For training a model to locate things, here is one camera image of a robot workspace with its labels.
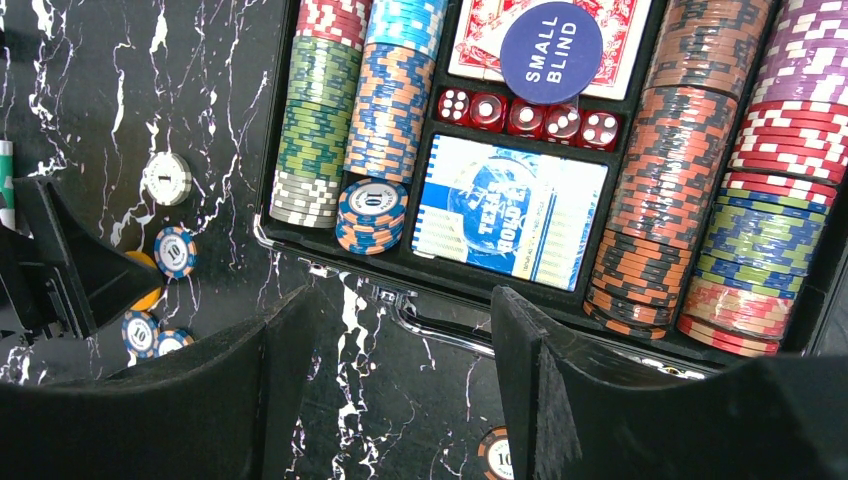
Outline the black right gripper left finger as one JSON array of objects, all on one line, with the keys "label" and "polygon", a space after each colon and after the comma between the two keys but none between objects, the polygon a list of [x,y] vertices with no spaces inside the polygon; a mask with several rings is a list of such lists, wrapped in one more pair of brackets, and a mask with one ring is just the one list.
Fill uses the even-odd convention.
[{"label": "black right gripper left finger", "polygon": [[320,311],[277,309],[98,380],[1,386],[5,479],[286,479]]}]

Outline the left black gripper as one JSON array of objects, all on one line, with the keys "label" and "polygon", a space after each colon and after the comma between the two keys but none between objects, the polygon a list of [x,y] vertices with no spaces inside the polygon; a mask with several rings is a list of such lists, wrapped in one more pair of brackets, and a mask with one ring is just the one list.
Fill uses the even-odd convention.
[{"label": "left black gripper", "polygon": [[13,181],[31,234],[1,227],[1,336],[85,339],[163,286],[155,266],[90,233],[51,177]]}]

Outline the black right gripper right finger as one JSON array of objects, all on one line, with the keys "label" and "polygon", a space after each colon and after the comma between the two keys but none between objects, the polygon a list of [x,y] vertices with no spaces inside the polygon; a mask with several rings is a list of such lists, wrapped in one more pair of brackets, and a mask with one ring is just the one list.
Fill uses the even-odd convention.
[{"label": "black right gripper right finger", "polygon": [[508,287],[491,301],[518,479],[843,479],[847,360],[757,357],[685,380],[553,321]]}]

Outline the blue small blind button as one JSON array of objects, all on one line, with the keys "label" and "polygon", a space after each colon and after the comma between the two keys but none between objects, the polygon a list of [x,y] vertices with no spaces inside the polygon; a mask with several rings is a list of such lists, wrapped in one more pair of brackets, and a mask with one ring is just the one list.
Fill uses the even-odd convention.
[{"label": "blue small blind button", "polygon": [[594,17],[578,5],[551,1],[524,11],[509,27],[501,45],[501,75],[526,102],[559,104],[592,83],[602,54]]}]

